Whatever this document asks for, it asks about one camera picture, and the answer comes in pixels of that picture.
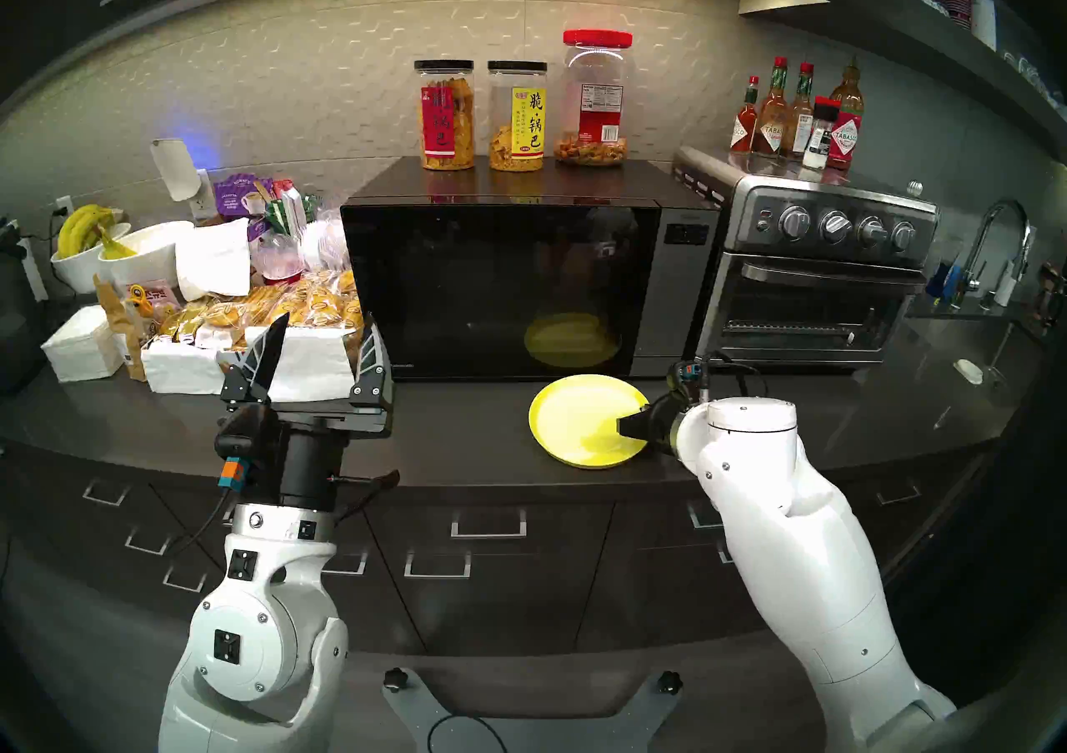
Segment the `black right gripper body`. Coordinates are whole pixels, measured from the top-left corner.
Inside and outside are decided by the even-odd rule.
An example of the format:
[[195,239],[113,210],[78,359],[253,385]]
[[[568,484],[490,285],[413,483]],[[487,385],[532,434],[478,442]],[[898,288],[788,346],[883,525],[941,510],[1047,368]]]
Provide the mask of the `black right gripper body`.
[[672,387],[653,401],[653,443],[660,453],[678,456],[679,429],[698,398],[698,387]]

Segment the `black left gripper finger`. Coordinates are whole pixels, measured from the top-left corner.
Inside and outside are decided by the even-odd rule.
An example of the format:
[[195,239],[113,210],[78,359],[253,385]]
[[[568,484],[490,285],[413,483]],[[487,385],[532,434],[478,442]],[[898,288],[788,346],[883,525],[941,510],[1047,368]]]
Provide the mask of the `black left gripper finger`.
[[349,365],[353,376],[349,402],[359,410],[391,412],[394,381],[391,361],[380,330],[365,322],[360,336],[349,334]]
[[223,385],[220,399],[226,405],[269,405],[269,389],[281,361],[289,313],[282,313],[243,351],[221,351]]

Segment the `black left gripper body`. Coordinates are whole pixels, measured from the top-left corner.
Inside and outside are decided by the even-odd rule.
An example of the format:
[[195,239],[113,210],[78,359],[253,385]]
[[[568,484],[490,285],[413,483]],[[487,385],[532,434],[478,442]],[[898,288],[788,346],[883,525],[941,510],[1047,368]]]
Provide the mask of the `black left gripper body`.
[[344,477],[343,454],[351,440],[389,437],[391,412],[359,410],[353,414],[280,413],[278,443],[272,471],[262,480],[262,499],[269,504],[315,512],[334,512],[337,488],[353,485],[364,495],[343,509],[360,512],[379,495],[394,488],[394,471],[377,477]]

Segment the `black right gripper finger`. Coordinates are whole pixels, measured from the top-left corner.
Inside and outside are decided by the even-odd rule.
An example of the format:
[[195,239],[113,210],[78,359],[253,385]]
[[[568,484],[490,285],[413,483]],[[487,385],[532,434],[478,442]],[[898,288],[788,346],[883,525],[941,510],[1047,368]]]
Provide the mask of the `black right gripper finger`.
[[671,406],[644,406],[616,420],[617,433],[635,440],[668,440],[673,427]]

